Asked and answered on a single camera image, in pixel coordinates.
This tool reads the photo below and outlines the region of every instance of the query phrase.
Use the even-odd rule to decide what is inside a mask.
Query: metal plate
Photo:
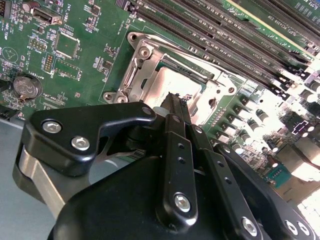
[[[202,89],[200,84],[167,67],[162,67],[158,73],[155,72],[155,78],[152,82],[152,86],[144,99],[144,103],[151,108],[160,106],[168,93],[180,94],[182,98],[191,96],[191,99],[187,101],[188,106],[190,106]]]

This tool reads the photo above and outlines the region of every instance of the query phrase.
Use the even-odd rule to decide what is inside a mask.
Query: black connector
[[[0,17],[5,19],[11,18],[12,2],[8,0],[0,0]]]
[[[17,114],[17,110],[0,105],[0,119],[10,121],[10,119],[16,116]]]

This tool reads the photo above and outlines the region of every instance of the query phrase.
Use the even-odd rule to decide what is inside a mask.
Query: microchip
[[[92,18],[91,18],[91,17],[88,17],[88,19],[86,20],[86,23],[87,23],[87,24],[91,24],[91,23],[92,23]]]
[[[92,12],[93,14],[95,14],[95,15],[99,15],[100,9],[101,9],[101,8],[100,8],[99,6],[93,5],[92,8],[91,8],[91,12]]]
[[[102,66],[109,70],[112,66],[112,63],[109,61],[105,61]]]
[[[57,53],[73,59],[78,51],[79,39],[59,32],[55,39],[54,49]]]
[[[38,32],[41,33],[41,34],[43,34],[43,33],[45,32],[45,30],[44,30],[44,28],[43,28],[42,26],[40,26],[40,27],[38,28]]]

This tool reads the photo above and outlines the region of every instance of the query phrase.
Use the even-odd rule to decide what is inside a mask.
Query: motherboard
[[[170,92],[212,145],[229,144],[277,187],[291,176],[277,153],[319,123],[314,0],[0,0],[0,27],[8,121],[113,103],[154,108]]]

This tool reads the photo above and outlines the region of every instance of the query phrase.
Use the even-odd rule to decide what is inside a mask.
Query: dimm slot
[[[235,27],[235,25],[234,25],[234,24],[236,24],[240,28],[245,30],[245,32],[247,32],[249,34],[252,34],[253,36],[255,36],[255,37],[259,38],[261,41],[263,41],[264,43],[262,44],[262,46],[263,45],[270,46],[273,49],[275,49],[277,52],[279,52],[283,56],[285,56],[288,60],[294,61],[297,64],[299,64],[299,62],[288,53],[288,50],[286,48],[284,48],[283,46],[279,45],[276,42],[273,42],[273,40],[271,40],[267,36],[263,35],[258,30],[254,29],[254,28],[251,28],[251,27],[248,27],[245,24],[243,24],[243,22],[241,20],[237,19],[236,16],[233,16],[229,11],[227,11],[226,9],[221,7],[220,4],[218,2],[216,2],[216,0],[200,0],[200,1],[202,3],[204,3],[207,7],[211,8],[211,9],[214,9],[217,12],[223,13],[223,15],[225,17],[228,17],[229,19],[232,20],[232,22],[234,22],[233,24],[230,24],[227,21],[224,21],[226,28],[229,28],[229,29],[231,29],[233,31],[238,31],[237,27]],[[210,17],[215,17],[209,10],[206,10],[205,12],[206,12],[207,17],[209,17],[209,18]]]
[[[305,39],[309,40],[310,42],[316,44],[318,47],[320,46],[320,36],[311,31],[310,29],[303,26],[293,17],[286,14],[280,8],[275,6],[268,0],[251,0],[252,3],[256,4],[259,7],[264,8],[265,10],[269,11],[275,18],[282,21],[283,23],[287,24],[291,29],[295,30]]]
[[[244,63],[247,63],[248,65],[253,66],[258,72],[261,72],[265,76],[266,79],[271,80],[271,79],[277,78],[278,75],[275,73],[275,69],[273,69],[272,67],[269,67],[267,65],[260,65],[257,61],[255,61],[256,63],[253,63],[252,59],[253,60],[256,60],[256,59],[253,58],[253,56],[251,56],[247,52],[242,51],[241,49],[236,47],[235,44],[231,45],[225,41],[222,41],[222,43],[219,41],[215,41],[214,39],[212,39],[211,37],[209,37],[207,35],[207,32],[201,32],[198,29],[196,29],[196,28],[199,28],[204,31],[207,31],[207,29],[205,29],[203,25],[200,25],[198,23],[192,23],[192,21],[190,21],[187,16],[181,15],[178,12],[176,13],[176,11],[172,10],[171,12],[176,13],[176,15],[180,16],[183,19],[183,21],[181,19],[177,18],[175,15],[169,13],[168,11],[170,11],[170,6],[168,6],[166,4],[158,4],[158,6],[156,6],[148,0],[143,0],[142,2],[147,4],[149,7],[154,8],[158,12],[164,14],[165,16],[173,19],[174,21],[178,22],[182,26],[187,27],[192,32],[201,36],[203,39],[206,39],[209,43],[213,44],[214,46],[218,47],[219,49],[225,51],[226,53],[228,53],[230,55],[235,56],[237,59],[242,60]]]
[[[316,32],[320,36],[320,27],[315,24],[313,21],[303,16],[300,12],[296,11],[292,6],[284,2],[283,0],[269,0],[275,6],[280,8],[282,11],[286,12],[288,15],[298,20],[306,28],[310,29],[313,32]]]
[[[253,45],[255,47],[255,49],[253,49],[253,50],[256,51],[257,54],[267,56],[269,61],[272,61],[272,63],[275,65],[278,65],[278,67],[286,68],[286,65],[288,65],[288,63],[283,58],[281,58],[277,54],[273,54],[272,52],[267,51],[266,45],[263,45],[260,42],[253,40],[251,37],[244,35],[233,24],[230,24],[229,22],[225,21],[221,17],[219,17],[215,14],[212,14],[211,11],[209,11],[208,9],[199,5],[196,1],[193,1],[193,0],[172,0],[172,1],[175,2],[177,5],[179,5],[180,7],[184,8],[185,10],[191,12],[192,14],[197,15],[198,18],[201,18],[210,24],[213,22],[213,20],[216,22],[222,23],[221,26],[220,25],[218,26],[218,28],[220,28],[221,31],[228,32],[228,33],[233,34],[234,36],[237,36],[238,41],[241,42],[242,44],[245,43],[246,46],[248,46],[248,44]],[[242,24],[238,21],[237,21],[237,24],[239,25],[239,27],[246,30],[246,32],[261,39],[261,37],[258,34],[256,34],[255,31],[252,31],[252,29],[246,27],[244,24]],[[270,43],[269,41],[265,41],[265,38],[262,38],[261,40],[266,42],[265,44],[272,45],[272,47],[273,47],[273,43]],[[293,60],[293,58],[288,53],[285,52],[283,55],[285,55],[289,59]]]
[[[217,51],[214,51],[213,49],[207,49],[207,46],[205,46],[201,41],[195,39],[194,37],[186,34],[185,32],[182,32],[178,27],[165,22],[159,17],[152,16],[147,13],[141,13],[139,12],[141,9],[137,12],[137,17],[144,19],[150,23],[153,23],[155,26],[158,26],[160,29],[172,34],[176,38],[186,42],[190,47],[197,49],[198,51],[204,53],[206,56],[208,56],[212,60],[216,60],[217,63],[222,67],[227,69],[230,72],[233,72],[235,74],[238,74],[248,80],[252,80],[253,82],[256,82],[266,89],[271,89],[273,86],[272,83],[261,77],[260,75],[256,74],[255,72],[249,71],[246,68],[239,68],[239,63],[237,61],[234,61],[233,59],[230,59],[226,57],[224,54],[221,54]]]

